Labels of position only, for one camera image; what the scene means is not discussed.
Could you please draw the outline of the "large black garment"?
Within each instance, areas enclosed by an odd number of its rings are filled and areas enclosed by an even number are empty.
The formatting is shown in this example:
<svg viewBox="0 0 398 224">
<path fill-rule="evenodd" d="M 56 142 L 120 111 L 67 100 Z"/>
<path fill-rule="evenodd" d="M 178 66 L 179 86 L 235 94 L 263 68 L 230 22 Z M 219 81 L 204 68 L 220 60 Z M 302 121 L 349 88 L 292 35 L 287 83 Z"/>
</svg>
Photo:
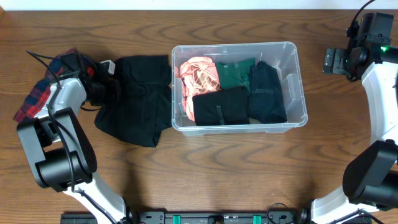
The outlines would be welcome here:
<svg viewBox="0 0 398 224">
<path fill-rule="evenodd" d="M 116 60 L 121 98 L 104 105 L 95 126 L 118 140 L 156 147 L 172 126 L 171 66 L 167 55 L 135 55 Z"/>
</svg>

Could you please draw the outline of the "red navy plaid shirt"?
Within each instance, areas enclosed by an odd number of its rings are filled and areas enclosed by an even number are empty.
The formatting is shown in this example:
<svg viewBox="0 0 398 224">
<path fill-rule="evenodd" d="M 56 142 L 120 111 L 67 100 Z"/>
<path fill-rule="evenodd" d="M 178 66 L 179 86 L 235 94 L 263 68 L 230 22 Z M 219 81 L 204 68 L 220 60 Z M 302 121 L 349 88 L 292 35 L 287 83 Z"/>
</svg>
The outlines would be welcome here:
<svg viewBox="0 0 398 224">
<path fill-rule="evenodd" d="M 69 53 L 77 53 L 77 49 L 70 49 Z M 56 74 L 57 77 L 72 71 L 72 63 L 67 62 L 66 59 L 61 59 L 62 55 L 55 58 L 43 55 L 36 55 L 38 58 L 47 58 L 52 61 L 48 64 L 49 68 Z M 46 105 L 46 101 L 50 96 L 50 86 L 55 82 L 52 72 L 46 69 L 43 79 L 39 80 L 26 96 L 22 106 L 17 110 L 13 120 L 21 123 L 33 119 L 33 117 Z"/>
</svg>

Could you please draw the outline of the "navy garment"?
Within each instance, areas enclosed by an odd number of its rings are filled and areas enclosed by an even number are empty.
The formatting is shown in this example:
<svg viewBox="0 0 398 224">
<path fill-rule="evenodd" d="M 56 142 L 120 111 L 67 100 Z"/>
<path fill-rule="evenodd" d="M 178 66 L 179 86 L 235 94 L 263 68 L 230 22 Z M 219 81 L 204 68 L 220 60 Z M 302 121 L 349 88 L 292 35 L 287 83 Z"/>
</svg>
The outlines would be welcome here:
<svg viewBox="0 0 398 224">
<path fill-rule="evenodd" d="M 287 114 L 277 70 L 264 61 L 251 67 L 249 74 L 249 117 L 262 124 L 285 123 Z"/>
</svg>

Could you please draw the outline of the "clear plastic storage bin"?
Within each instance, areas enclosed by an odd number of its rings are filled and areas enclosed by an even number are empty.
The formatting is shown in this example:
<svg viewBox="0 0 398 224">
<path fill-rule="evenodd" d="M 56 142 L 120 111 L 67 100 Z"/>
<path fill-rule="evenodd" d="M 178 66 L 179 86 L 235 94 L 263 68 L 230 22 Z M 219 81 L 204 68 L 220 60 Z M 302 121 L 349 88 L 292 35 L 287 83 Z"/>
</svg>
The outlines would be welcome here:
<svg viewBox="0 0 398 224">
<path fill-rule="evenodd" d="M 209 57 L 214 62 L 232 63 L 255 58 L 273 66 L 278 73 L 287 122 L 262 124 L 250 119 L 249 124 L 227 126 L 197 126 L 183 110 L 183 81 L 178 77 L 180 66 L 192 57 Z M 178 45 L 171 53 L 172 114 L 174 129 L 186 136 L 229 133 L 284 133 L 306 125 L 308 121 L 305 95 L 300 73 L 299 56 L 294 43 L 263 42 L 245 44 Z"/>
</svg>

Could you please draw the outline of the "black taped garment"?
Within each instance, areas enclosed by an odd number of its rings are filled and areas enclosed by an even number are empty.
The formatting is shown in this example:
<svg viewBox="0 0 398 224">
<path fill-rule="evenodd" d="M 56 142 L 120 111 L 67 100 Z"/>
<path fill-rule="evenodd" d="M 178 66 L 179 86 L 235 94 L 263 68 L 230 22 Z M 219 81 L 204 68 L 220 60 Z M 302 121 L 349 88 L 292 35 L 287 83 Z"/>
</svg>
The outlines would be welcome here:
<svg viewBox="0 0 398 224">
<path fill-rule="evenodd" d="M 193 97 L 197 126 L 224 126 L 250 124 L 248 92 L 237 86 Z"/>
</svg>

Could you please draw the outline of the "dark green garment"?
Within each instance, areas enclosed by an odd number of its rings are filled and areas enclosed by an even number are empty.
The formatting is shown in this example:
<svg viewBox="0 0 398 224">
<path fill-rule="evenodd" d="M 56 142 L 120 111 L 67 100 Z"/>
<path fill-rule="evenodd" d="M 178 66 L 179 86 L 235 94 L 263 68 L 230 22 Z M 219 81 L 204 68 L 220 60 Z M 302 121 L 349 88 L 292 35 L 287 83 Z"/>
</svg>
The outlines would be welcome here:
<svg viewBox="0 0 398 224">
<path fill-rule="evenodd" d="M 255 58 L 248 58 L 233 63 L 216 63 L 221 89 L 243 86 L 250 92 L 249 74 L 255 62 Z"/>
</svg>

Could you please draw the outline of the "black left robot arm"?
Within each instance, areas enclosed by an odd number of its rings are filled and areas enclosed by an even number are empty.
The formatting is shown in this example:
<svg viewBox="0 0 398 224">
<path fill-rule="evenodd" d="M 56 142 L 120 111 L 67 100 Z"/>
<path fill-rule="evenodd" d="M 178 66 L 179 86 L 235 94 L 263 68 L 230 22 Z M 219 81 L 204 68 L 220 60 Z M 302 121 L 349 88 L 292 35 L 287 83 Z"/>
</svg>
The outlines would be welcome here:
<svg viewBox="0 0 398 224">
<path fill-rule="evenodd" d="M 62 215 L 62 223 L 136 223 L 123 197 L 99 175 L 95 152 L 77 119 L 85 103 L 105 106 L 120 99 L 114 62 L 95 62 L 71 49 L 45 67 L 45 76 L 14 116 L 36 183 L 73 197 L 90 211 Z"/>
</svg>

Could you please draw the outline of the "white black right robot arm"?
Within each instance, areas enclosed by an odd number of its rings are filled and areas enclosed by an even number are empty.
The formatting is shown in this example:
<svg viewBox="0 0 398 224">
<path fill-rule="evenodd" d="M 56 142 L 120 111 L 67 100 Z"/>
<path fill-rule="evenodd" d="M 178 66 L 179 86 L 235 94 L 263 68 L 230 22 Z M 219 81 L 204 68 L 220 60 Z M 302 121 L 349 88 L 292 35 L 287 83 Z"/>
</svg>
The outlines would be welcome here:
<svg viewBox="0 0 398 224">
<path fill-rule="evenodd" d="M 397 208 L 397 49 L 386 31 L 349 28 L 347 36 L 344 70 L 365 89 L 371 142 L 346 167 L 342 186 L 299 211 L 296 223 L 379 223 L 374 212 Z"/>
</svg>

